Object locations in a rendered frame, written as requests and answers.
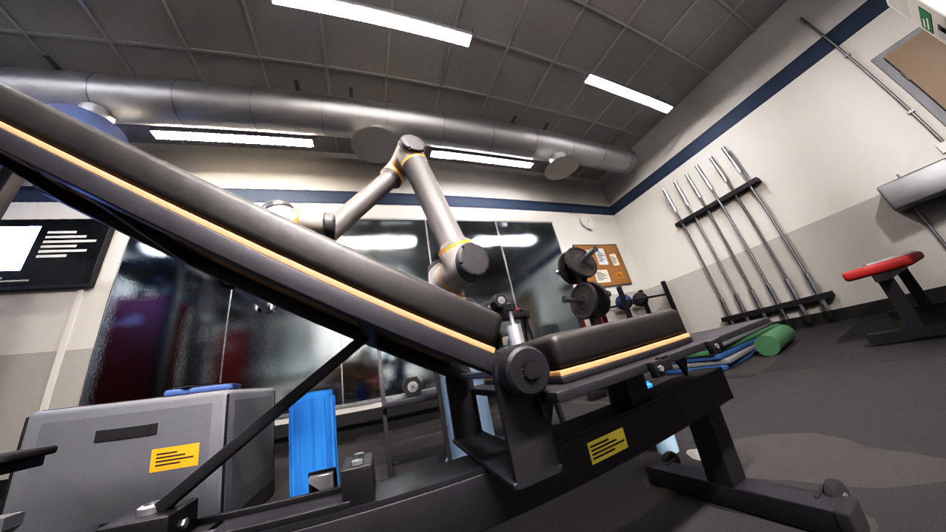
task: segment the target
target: ventilation duct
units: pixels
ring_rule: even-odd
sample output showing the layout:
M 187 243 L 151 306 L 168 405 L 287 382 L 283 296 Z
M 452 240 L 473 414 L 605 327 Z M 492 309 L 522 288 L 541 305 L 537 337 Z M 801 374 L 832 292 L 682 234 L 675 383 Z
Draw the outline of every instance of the ventilation duct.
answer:
M 431 145 L 508 153 L 542 161 L 564 153 L 577 157 L 583 167 L 616 173 L 631 171 L 637 162 L 633 151 L 582 138 L 485 118 L 350 98 L 14 66 L 0 68 L 0 83 L 44 103 L 94 102 L 123 124 L 226 126 L 346 138 L 361 129 L 381 126 L 398 136 L 417 135 Z

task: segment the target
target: wall-mounted screen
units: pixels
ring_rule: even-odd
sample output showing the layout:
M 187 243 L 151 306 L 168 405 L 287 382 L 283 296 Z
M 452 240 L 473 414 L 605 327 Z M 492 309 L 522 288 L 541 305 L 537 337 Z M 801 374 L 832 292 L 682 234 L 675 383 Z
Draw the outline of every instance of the wall-mounted screen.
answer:
M 92 288 L 112 232 L 95 220 L 0 221 L 0 292 Z

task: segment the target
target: black padded cushion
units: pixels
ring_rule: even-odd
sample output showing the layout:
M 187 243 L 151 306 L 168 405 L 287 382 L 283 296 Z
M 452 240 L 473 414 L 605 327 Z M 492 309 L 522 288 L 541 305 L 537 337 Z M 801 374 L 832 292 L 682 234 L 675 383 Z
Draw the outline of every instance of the black padded cushion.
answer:
M 686 332 L 676 310 L 556 332 L 526 342 L 542 351 L 552 370 L 596 361 Z
M 495 345 L 499 338 L 501 318 L 495 312 L 272 214 L 3 84 L 0 120 L 349 286 L 485 344 Z

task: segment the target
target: yellow warning label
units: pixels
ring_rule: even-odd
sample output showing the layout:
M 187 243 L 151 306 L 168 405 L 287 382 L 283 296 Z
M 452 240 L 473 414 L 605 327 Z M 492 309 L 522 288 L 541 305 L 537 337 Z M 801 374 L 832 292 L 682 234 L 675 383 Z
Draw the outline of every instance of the yellow warning label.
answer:
M 625 449 L 627 449 L 627 438 L 624 437 L 624 428 L 588 442 L 588 454 L 591 456 L 592 466 Z
M 193 468 L 201 458 L 201 442 L 151 450 L 149 473 Z

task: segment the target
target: dumbbell rack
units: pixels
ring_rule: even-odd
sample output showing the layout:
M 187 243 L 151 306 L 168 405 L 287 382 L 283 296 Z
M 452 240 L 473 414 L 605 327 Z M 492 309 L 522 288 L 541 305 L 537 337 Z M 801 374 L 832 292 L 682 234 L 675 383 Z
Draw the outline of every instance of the dumbbell rack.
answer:
M 732 200 L 734 200 L 735 198 L 742 196 L 743 194 L 746 194 L 746 192 L 749 192 L 752 188 L 759 186 L 761 184 L 762 184 L 761 179 L 759 179 L 758 177 L 753 177 L 752 179 L 748 180 L 742 185 L 739 185 L 733 188 L 732 190 L 730 190 L 730 192 L 727 192 L 726 194 L 720 196 L 719 201 L 722 202 L 723 205 L 726 205 Z M 699 209 L 696 209 L 695 211 L 693 211 L 691 215 L 683 217 L 683 219 L 680 220 L 679 222 L 675 222 L 674 225 L 677 227 L 683 228 L 685 225 L 695 222 L 700 217 L 712 216 L 711 215 L 712 211 L 718 209 L 719 206 L 720 205 L 717 202 L 710 202 L 706 206 L 700 207 Z M 777 305 L 770 305 L 768 307 L 762 307 L 760 309 L 747 310 L 745 312 L 739 312 L 736 314 L 723 316 L 722 321 L 733 324 L 736 322 L 760 318 L 768 314 L 779 312 L 780 310 L 797 308 L 799 305 L 802 307 L 805 307 L 808 305 L 819 303 L 821 301 L 830 303 L 833 300 L 834 300 L 834 292 L 826 291 L 822 293 L 816 293 L 814 295 L 809 295 L 806 297 L 800 297 L 798 299 L 793 299 L 791 301 L 784 301 Z

